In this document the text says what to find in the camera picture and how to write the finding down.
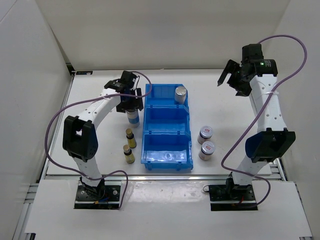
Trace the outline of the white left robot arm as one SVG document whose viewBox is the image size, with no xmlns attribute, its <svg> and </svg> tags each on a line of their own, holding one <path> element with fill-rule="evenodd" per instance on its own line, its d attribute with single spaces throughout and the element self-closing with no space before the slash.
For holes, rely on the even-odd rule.
<svg viewBox="0 0 320 240">
<path fill-rule="evenodd" d="M 105 194 L 95 155 L 98 150 L 96 130 L 113 109 L 126 113 L 129 123 L 135 128 L 140 124 L 139 113 L 143 109 L 142 91 L 135 88 L 138 76 L 123 71 L 119 79 L 110 80 L 99 97 L 77 116 L 64 120 L 62 147 L 76 162 L 84 176 L 81 183 L 87 187 L 87 194 L 93 200 L 100 200 Z"/>
</svg>

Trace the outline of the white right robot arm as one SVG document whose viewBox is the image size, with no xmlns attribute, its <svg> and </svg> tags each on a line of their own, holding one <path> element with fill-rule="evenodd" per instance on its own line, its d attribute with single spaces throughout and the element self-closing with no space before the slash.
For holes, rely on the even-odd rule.
<svg viewBox="0 0 320 240">
<path fill-rule="evenodd" d="M 245 157 L 237 169 L 232 170 L 224 193 L 230 200 L 238 199 L 247 189 L 254 176 L 267 163 L 280 158 L 296 139 L 282 117 L 277 83 L 278 69 L 275 60 L 265 59 L 259 43 L 242 47 L 242 60 L 229 60 L 220 75 L 220 86 L 227 75 L 227 84 L 236 90 L 236 95 L 249 97 L 257 118 L 257 132 L 245 141 Z"/>
</svg>

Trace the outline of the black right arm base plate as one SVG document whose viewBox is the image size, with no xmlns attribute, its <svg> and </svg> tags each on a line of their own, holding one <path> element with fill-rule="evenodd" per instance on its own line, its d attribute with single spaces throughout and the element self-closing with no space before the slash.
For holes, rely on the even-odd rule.
<svg viewBox="0 0 320 240">
<path fill-rule="evenodd" d="M 228 178 L 225 184 L 205 185 L 202 191 L 209 194 L 212 212 L 258 210 L 252 185 L 236 185 Z"/>
</svg>

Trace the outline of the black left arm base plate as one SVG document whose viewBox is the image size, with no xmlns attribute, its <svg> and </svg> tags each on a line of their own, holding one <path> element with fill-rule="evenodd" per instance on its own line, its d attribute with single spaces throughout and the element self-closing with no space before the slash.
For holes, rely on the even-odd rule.
<svg viewBox="0 0 320 240">
<path fill-rule="evenodd" d="M 121 186 L 107 185 L 101 180 L 95 187 L 79 183 L 74 200 L 74 209 L 117 210 L 120 206 Z"/>
</svg>

